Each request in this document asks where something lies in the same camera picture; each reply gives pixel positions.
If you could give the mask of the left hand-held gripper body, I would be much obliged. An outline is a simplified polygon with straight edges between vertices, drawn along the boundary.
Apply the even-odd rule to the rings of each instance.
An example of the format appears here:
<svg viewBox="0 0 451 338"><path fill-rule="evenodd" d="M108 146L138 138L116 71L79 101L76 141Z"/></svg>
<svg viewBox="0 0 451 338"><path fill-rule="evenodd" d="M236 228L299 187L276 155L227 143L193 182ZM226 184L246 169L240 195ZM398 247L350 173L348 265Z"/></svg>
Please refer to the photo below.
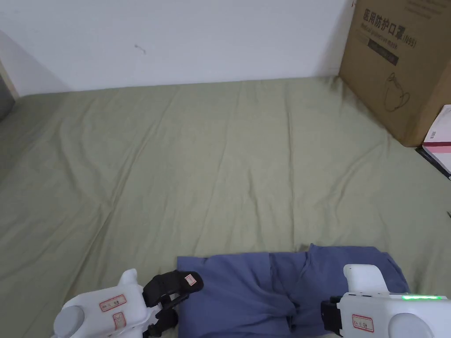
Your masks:
<svg viewBox="0 0 451 338"><path fill-rule="evenodd" d="M65 303L53 324L54 338L141 338L157 322L162 305L148 307L136 269L117 286L80 294Z"/></svg>

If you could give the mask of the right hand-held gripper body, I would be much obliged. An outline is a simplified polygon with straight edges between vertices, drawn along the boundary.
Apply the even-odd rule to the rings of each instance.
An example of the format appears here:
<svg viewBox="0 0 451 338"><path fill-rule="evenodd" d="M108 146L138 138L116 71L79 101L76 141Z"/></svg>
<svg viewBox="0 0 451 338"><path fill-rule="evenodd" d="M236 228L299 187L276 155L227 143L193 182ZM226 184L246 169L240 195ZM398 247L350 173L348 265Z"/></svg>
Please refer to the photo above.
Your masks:
<svg viewBox="0 0 451 338"><path fill-rule="evenodd" d="M348 292L321 303L326 331L343 338L448 338L451 301L445 296L389 292L374 265L343 268Z"/></svg>

